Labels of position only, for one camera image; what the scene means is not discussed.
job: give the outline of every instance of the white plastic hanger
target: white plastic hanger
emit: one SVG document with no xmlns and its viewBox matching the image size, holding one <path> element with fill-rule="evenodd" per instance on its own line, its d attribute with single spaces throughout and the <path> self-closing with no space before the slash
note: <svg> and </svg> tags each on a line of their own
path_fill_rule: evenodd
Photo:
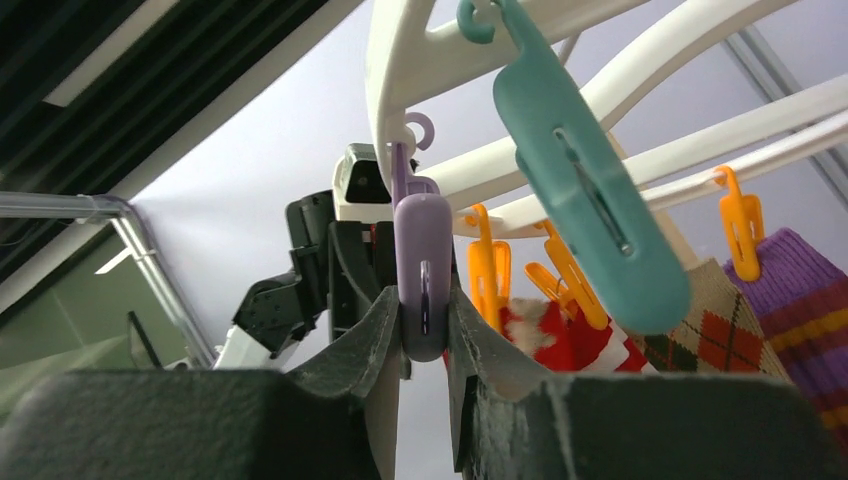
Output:
<svg viewBox="0 0 848 480">
<path fill-rule="evenodd" d="M 741 182 L 846 141 L 848 141 L 848 111 L 843 111 L 801 132 L 734 159 L 726 165 L 736 172 Z M 642 197 L 653 210 L 662 210 L 720 191 L 722 187 L 712 181 L 718 176 L 713 169 L 708 169 L 666 185 L 645 190 L 642 192 Z M 534 235 L 536 229 L 533 225 L 547 218 L 539 201 L 533 196 L 493 209 L 490 212 L 490 218 L 495 212 L 498 212 L 500 218 L 497 223 L 490 222 L 493 238 L 538 236 L 538 234 Z"/>
<path fill-rule="evenodd" d="M 736 178 L 741 182 L 846 142 L 848 142 L 848 110 L 736 158 L 726 165 L 733 169 Z M 714 181 L 720 176 L 721 174 L 717 174 L 713 169 L 704 170 L 645 190 L 642 192 L 642 197 L 653 209 L 668 208 L 721 191 L 724 187 Z"/>
<path fill-rule="evenodd" d="M 848 109 L 848 75 L 630 157 L 624 165 L 633 182 L 644 185 L 845 109 Z M 492 209 L 489 214 L 493 235 L 496 238 L 524 238 L 523 235 L 530 233 L 539 236 L 535 229 L 527 227 L 534 223 L 529 219 L 538 216 L 541 208 L 539 200 L 529 195 Z M 525 216 L 528 216 L 526 222 L 519 220 Z M 466 234 L 459 222 L 454 225 L 457 235 Z"/>
<path fill-rule="evenodd" d="M 646 1 L 521 3 L 548 41 L 556 43 Z M 366 102 L 374 145 L 392 141 L 411 145 L 414 142 L 403 122 L 407 108 L 502 67 L 516 56 L 499 19 L 495 41 L 485 46 L 466 41 L 455 20 L 427 31 L 434 4 L 435 0 L 374 2 L 366 59 Z M 388 153 L 376 150 L 383 182 L 390 185 Z"/>
<path fill-rule="evenodd" d="M 581 93 L 608 130 L 680 67 L 728 35 L 794 1 L 684 2 L 619 52 Z M 518 172 L 515 144 L 509 137 L 425 169 L 421 175 L 435 180 L 457 209 L 527 184 Z"/>
</svg>

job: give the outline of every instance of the teal clothespin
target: teal clothespin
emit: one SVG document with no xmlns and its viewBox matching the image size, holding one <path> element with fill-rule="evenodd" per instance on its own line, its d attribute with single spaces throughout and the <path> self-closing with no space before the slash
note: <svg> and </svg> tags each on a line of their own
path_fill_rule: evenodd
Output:
<svg viewBox="0 0 848 480">
<path fill-rule="evenodd" d="M 667 332 L 689 312 L 689 279 L 580 89 L 517 0 L 498 0 L 519 57 L 495 78 L 498 114 L 518 167 L 607 313 L 644 334 Z M 491 43 L 461 0 L 463 36 Z"/>
</svg>

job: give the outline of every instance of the orange clothespin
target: orange clothespin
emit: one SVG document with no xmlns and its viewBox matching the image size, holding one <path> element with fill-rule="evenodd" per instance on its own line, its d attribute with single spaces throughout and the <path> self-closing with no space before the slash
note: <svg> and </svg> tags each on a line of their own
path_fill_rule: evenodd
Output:
<svg viewBox="0 0 848 480">
<path fill-rule="evenodd" d="M 492 241 L 486 207 L 471 207 L 477 216 L 465 222 L 480 228 L 480 240 L 468 246 L 468 271 L 471 276 L 471 303 L 495 331 L 503 333 L 500 309 L 509 300 L 512 252 L 504 241 Z"/>
<path fill-rule="evenodd" d="M 732 168 L 720 165 L 715 171 L 724 174 L 716 183 L 728 190 L 727 195 L 719 199 L 718 210 L 733 258 L 733 269 L 740 279 L 753 282 L 760 278 L 757 245 L 765 236 L 760 199 L 752 194 L 742 195 Z"/>
<path fill-rule="evenodd" d="M 565 286 L 561 278 L 556 278 L 544 265 L 538 262 L 530 262 L 524 266 L 527 278 L 542 291 L 548 300 L 557 302 L 560 310 L 568 313 L 571 318 L 577 315 L 579 306 L 574 300 L 574 294 Z"/>
<path fill-rule="evenodd" d="M 586 316 L 586 321 L 598 330 L 606 328 L 608 323 L 607 313 L 559 233 L 549 220 L 536 224 L 536 228 L 544 228 L 548 232 L 550 238 L 545 240 L 545 251 L 571 295 L 574 296 L 577 305 Z"/>
</svg>

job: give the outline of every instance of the clothes hanger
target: clothes hanger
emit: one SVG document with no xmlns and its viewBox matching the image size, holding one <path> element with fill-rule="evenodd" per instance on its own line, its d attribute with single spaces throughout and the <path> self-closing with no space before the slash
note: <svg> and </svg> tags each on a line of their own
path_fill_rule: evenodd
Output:
<svg viewBox="0 0 848 480">
<path fill-rule="evenodd" d="M 740 279 L 756 281 L 760 278 L 757 245 L 765 238 L 763 207 L 756 195 L 742 195 L 732 168 L 719 165 L 715 171 L 722 174 L 715 182 L 727 187 L 727 195 L 719 199 L 718 209 L 733 258 L 733 269 Z"/>
<path fill-rule="evenodd" d="M 550 43 L 555 43 L 646 1 L 532 0 L 525 5 Z M 403 114 L 407 108 L 492 72 L 515 56 L 515 47 L 506 36 L 499 35 L 492 44 L 483 46 L 463 38 L 455 20 L 435 28 L 428 27 L 435 3 L 436 0 L 374 2 L 365 78 L 366 107 L 374 145 L 409 140 L 403 128 Z M 411 153 L 414 153 L 413 143 L 408 142 Z M 388 185 L 391 157 L 382 149 L 377 149 L 376 155 L 383 182 Z M 373 210 L 384 212 L 380 207 L 382 205 L 374 205 Z M 351 217 L 339 217 L 340 220 L 358 220 L 356 215 L 378 215 L 365 213 L 362 209 L 344 213 Z"/>
<path fill-rule="evenodd" d="M 624 160 L 624 166 L 634 183 L 644 185 L 845 109 L 848 75 L 634 155 Z M 533 195 L 492 209 L 489 215 L 495 238 L 531 236 L 535 233 L 531 230 L 536 230 L 533 225 L 546 218 Z M 468 233 L 462 228 L 455 230 L 457 235 Z"/>
<path fill-rule="evenodd" d="M 610 315 L 633 331 L 670 330 L 688 313 L 688 277 L 547 40 L 517 0 L 498 5 L 519 57 L 498 73 L 493 96 L 518 168 Z M 460 2 L 460 31 L 491 42 L 494 25 L 475 23 L 474 11 Z"/>
<path fill-rule="evenodd" d="M 430 119 L 422 114 L 406 118 L 424 129 L 418 148 L 429 147 L 435 133 Z M 452 212 L 435 182 L 412 174 L 407 145 L 395 142 L 391 149 L 401 342 L 411 360 L 429 362 L 447 348 Z"/>
<path fill-rule="evenodd" d="M 480 229 L 480 240 L 468 246 L 471 303 L 490 327 L 503 333 L 499 312 L 509 300 L 512 252 L 508 243 L 492 242 L 486 207 L 477 204 L 472 208 L 477 216 L 465 221 Z"/>
<path fill-rule="evenodd" d="M 738 181 L 744 182 L 846 142 L 848 142 L 848 110 L 742 155 L 727 162 L 726 165 L 733 169 Z M 704 170 L 645 190 L 642 192 L 642 197 L 651 208 L 665 209 L 721 191 L 722 187 L 715 182 L 719 176 L 720 174 L 716 174 L 713 169 Z"/>
<path fill-rule="evenodd" d="M 639 100 L 690 60 L 731 33 L 794 1 L 683 2 L 610 60 L 581 93 L 598 122 L 609 130 Z M 442 186 L 443 195 L 454 208 L 466 208 L 526 184 L 520 175 L 515 175 L 514 153 L 515 143 L 506 137 L 441 162 L 422 174 Z M 498 217 L 494 210 L 490 214 L 493 232 L 497 232 Z M 465 235 L 462 230 L 457 233 Z"/>
</svg>

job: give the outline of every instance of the striped sock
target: striped sock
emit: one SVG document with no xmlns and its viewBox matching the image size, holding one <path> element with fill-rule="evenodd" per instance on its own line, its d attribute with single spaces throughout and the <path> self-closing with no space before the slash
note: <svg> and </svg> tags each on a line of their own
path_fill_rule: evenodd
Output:
<svg viewBox="0 0 848 480">
<path fill-rule="evenodd" d="M 781 229 L 757 255 L 762 274 L 728 277 L 748 297 L 789 376 L 848 455 L 848 276 L 796 232 Z"/>
</svg>

